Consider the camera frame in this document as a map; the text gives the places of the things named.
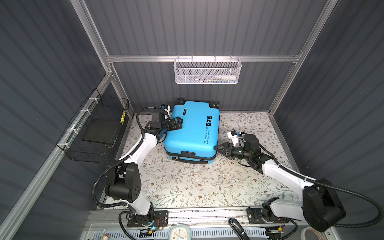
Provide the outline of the blue hardshell suitcase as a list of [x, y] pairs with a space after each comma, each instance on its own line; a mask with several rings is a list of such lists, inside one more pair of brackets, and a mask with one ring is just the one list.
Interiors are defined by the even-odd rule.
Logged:
[[182, 128], [168, 131], [164, 141], [168, 157], [177, 162], [207, 165], [214, 162], [218, 145], [219, 102], [196, 102], [178, 98], [172, 120], [181, 119]]

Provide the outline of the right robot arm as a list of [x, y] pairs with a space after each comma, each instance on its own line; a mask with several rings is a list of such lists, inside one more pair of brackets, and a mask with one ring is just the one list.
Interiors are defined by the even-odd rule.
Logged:
[[346, 216], [338, 194], [330, 188], [330, 182], [322, 180], [315, 184], [315, 179], [280, 164], [255, 135], [242, 135], [238, 146], [226, 142], [214, 149], [228, 159], [246, 160], [250, 168], [279, 181], [298, 195], [297, 201], [284, 200], [283, 197], [265, 201], [261, 210], [265, 222], [272, 223], [278, 218], [305, 221], [315, 230], [324, 232]]

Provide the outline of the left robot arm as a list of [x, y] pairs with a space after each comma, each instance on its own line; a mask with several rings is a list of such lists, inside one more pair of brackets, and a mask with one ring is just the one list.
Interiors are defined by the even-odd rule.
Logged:
[[149, 126], [143, 128], [139, 115], [137, 123], [141, 136], [129, 152], [122, 155], [118, 162], [108, 168], [105, 194], [116, 200], [113, 204], [102, 204], [102, 208], [118, 206], [127, 207], [131, 213], [151, 222], [154, 218], [153, 204], [141, 194], [142, 181], [140, 166], [148, 153], [161, 141], [169, 131], [180, 130], [183, 120], [177, 117], [171, 119], [169, 105], [161, 105], [160, 108], [146, 107], [142, 110], [152, 111], [152, 121]]

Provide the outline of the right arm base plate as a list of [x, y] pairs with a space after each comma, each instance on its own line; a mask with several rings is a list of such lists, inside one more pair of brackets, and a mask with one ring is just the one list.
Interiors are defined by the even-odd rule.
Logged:
[[247, 217], [250, 224], [282, 224], [289, 221], [286, 218], [278, 218], [262, 207], [247, 208]]

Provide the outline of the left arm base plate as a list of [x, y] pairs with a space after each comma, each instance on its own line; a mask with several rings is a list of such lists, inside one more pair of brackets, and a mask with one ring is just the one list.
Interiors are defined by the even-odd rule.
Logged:
[[169, 211], [150, 211], [146, 216], [129, 214], [128, 228], [139, 227], [166, 227], [168, 225]]

